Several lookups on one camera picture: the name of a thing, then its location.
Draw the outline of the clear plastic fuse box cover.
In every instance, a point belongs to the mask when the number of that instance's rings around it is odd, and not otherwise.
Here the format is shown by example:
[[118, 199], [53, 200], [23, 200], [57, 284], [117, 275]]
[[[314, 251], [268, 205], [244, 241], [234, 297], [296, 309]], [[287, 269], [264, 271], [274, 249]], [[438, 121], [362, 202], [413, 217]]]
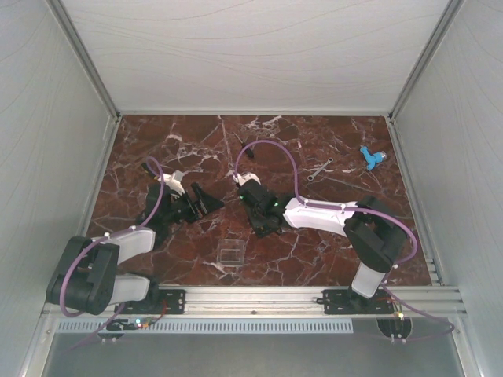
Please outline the clear plastic fuse box cover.
[[244, 264], [246, 243], [239, 239], [223, 239], [218, 242], [217, 262], [226, 267], [239, 267]]

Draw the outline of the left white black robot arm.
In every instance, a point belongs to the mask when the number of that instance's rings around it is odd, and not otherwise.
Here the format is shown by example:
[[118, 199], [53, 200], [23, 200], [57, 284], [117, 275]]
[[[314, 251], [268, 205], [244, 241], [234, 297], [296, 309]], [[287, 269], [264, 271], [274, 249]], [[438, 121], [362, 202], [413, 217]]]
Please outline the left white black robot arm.
[[137, 273], [117, 272], [118, 266], [154, 251], [174, 235], [173, 225], [191, 224], [211, 210], [206, 192], [191, 184], [192, 199], [183, 188], [156, 183], [149, 187], [139, 223], [102, 237], [73, 236], [66, 244], [46, 289], [46, 301], [59, 305], [68, 317], [98, 315], [110, 305], [134, 302], [145, 313], [160, 307], [157, 283]]

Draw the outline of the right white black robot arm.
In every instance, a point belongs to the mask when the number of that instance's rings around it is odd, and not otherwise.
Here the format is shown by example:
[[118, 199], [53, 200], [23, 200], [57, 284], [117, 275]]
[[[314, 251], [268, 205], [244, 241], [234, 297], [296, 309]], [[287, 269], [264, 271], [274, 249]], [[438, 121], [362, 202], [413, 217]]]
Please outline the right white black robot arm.
[[386, 207], [367, 196], [358, 202], [334, 203], [302, 196], [276, 196], [254, 174], [233, 178], [248, 222], [257, 237], [286, 229], [315, 229], [347, 238], [360, 260], [347, 293], [348, 305], [365, 312], [392, 270], [407, 233]]

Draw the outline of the black fuse box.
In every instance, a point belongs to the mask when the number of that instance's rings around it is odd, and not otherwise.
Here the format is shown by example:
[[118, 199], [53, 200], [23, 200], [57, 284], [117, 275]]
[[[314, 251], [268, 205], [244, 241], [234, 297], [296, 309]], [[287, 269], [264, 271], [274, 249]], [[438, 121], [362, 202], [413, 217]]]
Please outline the black fuse box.
[[252, 228], [258, 238], [263, 238], [270, 234], [281, 234], [281, 225], [276, 220], [259, 220], [253, 223]]

